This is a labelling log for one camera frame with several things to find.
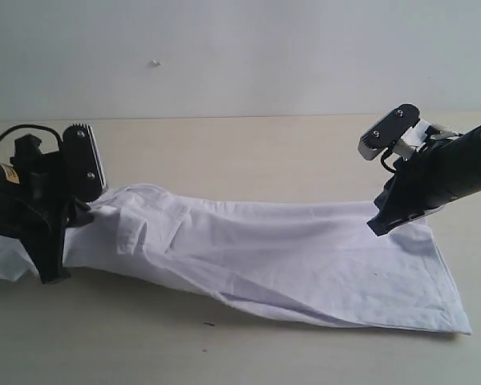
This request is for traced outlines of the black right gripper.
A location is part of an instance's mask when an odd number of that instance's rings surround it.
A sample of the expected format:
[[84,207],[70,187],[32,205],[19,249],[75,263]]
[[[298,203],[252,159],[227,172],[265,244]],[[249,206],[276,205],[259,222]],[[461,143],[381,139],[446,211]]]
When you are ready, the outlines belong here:
[[428,144],[409,160],[397,160],[393,176],[374,200],[378,213],[367,221],[380,237],[465,196],[462,144]]

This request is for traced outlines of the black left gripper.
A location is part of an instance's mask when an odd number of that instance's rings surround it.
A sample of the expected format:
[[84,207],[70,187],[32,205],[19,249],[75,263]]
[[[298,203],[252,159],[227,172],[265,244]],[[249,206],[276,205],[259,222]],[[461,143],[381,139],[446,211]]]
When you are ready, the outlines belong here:
[[55,284],[71,276],[63,267],[65,229],[94,216],[71,192],[63,154],[43,153],[40,145],[37,136],[22,136],[10,162],[0,162],[0,236],[22,238],[40,282]]

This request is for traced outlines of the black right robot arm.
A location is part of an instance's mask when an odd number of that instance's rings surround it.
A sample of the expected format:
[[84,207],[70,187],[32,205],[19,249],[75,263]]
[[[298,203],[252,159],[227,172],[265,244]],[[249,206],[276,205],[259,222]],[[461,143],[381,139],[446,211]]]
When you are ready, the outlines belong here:
[[481,191],[481,125],[453,132],[402,104],[361,136],[358,152],[391,174],[367,223],[378,236]]

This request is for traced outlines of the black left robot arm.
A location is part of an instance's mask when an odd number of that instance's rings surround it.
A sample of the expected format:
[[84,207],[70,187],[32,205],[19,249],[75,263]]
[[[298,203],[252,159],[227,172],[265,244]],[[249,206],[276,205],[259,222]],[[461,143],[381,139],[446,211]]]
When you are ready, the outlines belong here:
[[91,140],[63,140],[53,152],[41,143],[22,136],[9,163],[0,162],[0,237],[16,241],[50,284],[71,276],[63,265],[66,232],[93,221],[89,204],[103,184]]

